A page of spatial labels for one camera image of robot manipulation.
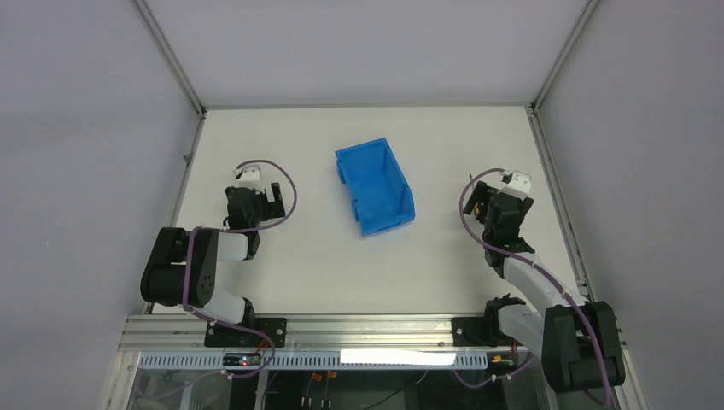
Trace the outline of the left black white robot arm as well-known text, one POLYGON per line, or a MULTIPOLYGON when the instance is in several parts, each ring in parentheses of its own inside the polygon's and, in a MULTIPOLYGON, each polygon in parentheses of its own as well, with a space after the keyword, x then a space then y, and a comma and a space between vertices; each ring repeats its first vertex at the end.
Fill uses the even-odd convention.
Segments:
POLYGON ((225 230, 162 227, 141 277, 142 298, 256 330, 253 303, 216 285, 217 265, 251 261, 260 247, 260 224, 286 216, 280 184, 270 188, 272 197, 254 187, 227 187, 225 230))

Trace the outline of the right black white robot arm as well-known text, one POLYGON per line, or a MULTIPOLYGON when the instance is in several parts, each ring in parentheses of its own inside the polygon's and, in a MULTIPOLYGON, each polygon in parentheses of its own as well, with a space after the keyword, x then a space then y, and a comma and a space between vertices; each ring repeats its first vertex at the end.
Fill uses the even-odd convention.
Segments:
POLYGON ((499 346, 516 341, 536 356, 557 393, 623 384, 616 315, 606 302, 590 302, 563 284, 521 237, 520 227, 534 204, 478 181, 461 208, 483 226, 478 241, 485 261, 524 298, 509 295, 487 302, 482 317, 464 330, 476 343, 499 346))

